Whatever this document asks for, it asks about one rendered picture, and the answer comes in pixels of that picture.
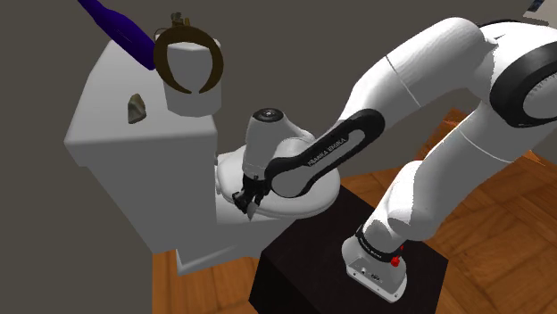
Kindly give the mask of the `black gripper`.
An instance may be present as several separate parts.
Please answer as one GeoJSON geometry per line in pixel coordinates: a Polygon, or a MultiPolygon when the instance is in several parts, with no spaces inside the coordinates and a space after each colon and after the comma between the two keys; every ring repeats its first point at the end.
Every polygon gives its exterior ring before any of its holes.
{"type": "Polygon", "coordinates": [[[243,176],[242,183],[243,190],[232,194],[233,203],[247,215],[249,220],[252,220],[263,197],[270,192],[270,184],[266,179],[250,178],[247,175],[243,176]],[[249,194],[255,194],[250,203],[249,194]]]}

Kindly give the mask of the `black robot stand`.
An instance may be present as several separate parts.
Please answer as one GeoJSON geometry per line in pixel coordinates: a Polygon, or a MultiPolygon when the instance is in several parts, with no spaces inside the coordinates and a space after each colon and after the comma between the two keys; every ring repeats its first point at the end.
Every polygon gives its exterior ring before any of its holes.
{"type": "Polygon", "coordinates": [[[422,242],[403,248],[408,284],[390,303],[351,279],[343,241],[373,208],[346,188],[321,214],[299,219],[263,251],[249,302],[258,314],[436,314],[448,260],[422,242]]]}

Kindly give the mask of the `white toilet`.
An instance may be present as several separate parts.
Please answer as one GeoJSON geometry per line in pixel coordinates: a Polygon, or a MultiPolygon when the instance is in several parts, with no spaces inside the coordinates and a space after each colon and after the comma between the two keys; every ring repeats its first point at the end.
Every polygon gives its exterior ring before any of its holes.
{"type": "Polygon", "coordinates": [[[244,152],[218,153],[213,115],[167,107],[164,82],[110,42],[91,70],[64,143],[88,168],[154,253],[174,251],[180,275],[258,257],[295,220],[336,200],[336,171],[302,197],[266,196],[252,220],[230,201],[242,185],[244,152]],[[146,117],[128,123],[140,94],[146,117]]]}

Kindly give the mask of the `white cylinder holder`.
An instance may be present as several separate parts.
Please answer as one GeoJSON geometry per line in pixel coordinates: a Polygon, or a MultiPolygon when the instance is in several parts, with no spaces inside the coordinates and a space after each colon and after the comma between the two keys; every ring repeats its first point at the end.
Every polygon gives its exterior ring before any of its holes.
{"type": "Polygon", "coordinates": [[[207,47],[194,43],[168,46],[168,62],[173,78],[191,94],[175,90],[164,83],[167,107],[171,112],[187,117],[213,115],[221,108],[221,84],[200,94],[212,70],[212,56],[207,47]]]}

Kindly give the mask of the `grey brown stone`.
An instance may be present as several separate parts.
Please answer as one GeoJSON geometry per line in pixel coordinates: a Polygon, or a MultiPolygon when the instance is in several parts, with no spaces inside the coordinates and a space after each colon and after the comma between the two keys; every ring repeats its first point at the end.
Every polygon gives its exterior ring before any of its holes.
{"type": "Polygon", "coordinates": [[[145,103],[140,94],[133,94],[128,101],[128,123],[135,124],[146,117],[145,103]]]}

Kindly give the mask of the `brown headband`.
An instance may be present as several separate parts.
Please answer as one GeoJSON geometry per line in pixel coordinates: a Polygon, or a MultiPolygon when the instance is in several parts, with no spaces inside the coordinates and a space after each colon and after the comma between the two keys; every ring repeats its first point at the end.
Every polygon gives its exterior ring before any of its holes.
{"type": "Polygon", "coordinates": [[[154,42],[154,65],[162,81],[181,93],[191,94],[190,90],[176,81],[168,62],[168,47],[177,43],[191,43],[209,49],[212,57],[212,69],[198,93],[202,94],[213,89],[220,82],[224,70],[221,49],[209,34],[189,25],[172,26],[164,30],[154,42]]]}

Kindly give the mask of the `dark blue bottle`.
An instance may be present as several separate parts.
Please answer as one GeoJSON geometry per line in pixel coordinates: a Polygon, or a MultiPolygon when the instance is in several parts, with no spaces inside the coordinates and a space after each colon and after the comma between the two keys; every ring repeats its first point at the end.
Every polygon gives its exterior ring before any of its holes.
{"type": "Polygon", "coordinates": [[[107,36],[148,70],[154,70],[154,41],[127,16],[103,6],[98,0],[78,0],[107,36]]]}

